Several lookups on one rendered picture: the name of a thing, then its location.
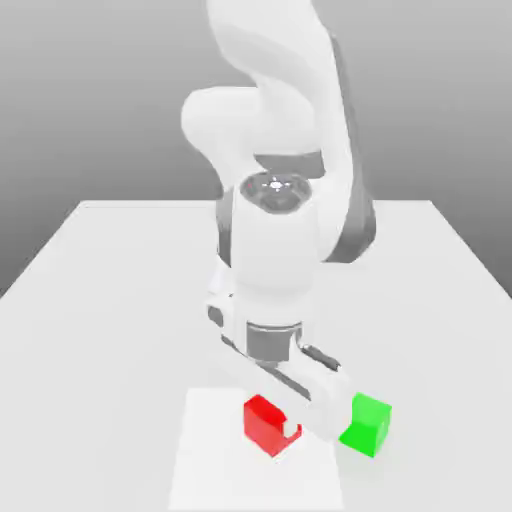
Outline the small green cube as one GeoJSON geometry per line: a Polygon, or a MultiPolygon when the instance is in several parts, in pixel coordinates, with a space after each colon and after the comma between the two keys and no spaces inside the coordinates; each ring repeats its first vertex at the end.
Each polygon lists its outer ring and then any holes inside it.
{"type": "Polygon", "coordinates": [[[392,406],[363,393],[352,400],[352,420],[339,441],[355,451],[375,457],[384,443],[391,422],[392,406]]]}

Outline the small red cube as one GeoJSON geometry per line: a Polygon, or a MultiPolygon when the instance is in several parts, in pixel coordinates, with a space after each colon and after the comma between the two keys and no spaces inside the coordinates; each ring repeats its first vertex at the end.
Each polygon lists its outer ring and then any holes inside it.
{"type": "Polygon", "coordinates": [[[276,457],[302,436],[302,425],[288,431],[288,420],[281,409],[260,394],[244,403],[244,434],[270,457],[276,457]]]}

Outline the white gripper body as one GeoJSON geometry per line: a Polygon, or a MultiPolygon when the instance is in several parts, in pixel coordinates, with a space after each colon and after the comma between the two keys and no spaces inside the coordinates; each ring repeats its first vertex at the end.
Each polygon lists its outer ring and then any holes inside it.
{"type": "Polygon", "coordinates": [[[336,359],[315,348],[293,348],[278,363],[245,359],[256,391],[319,438],[334,442],[350,425],[354,388],[336,359]]]}

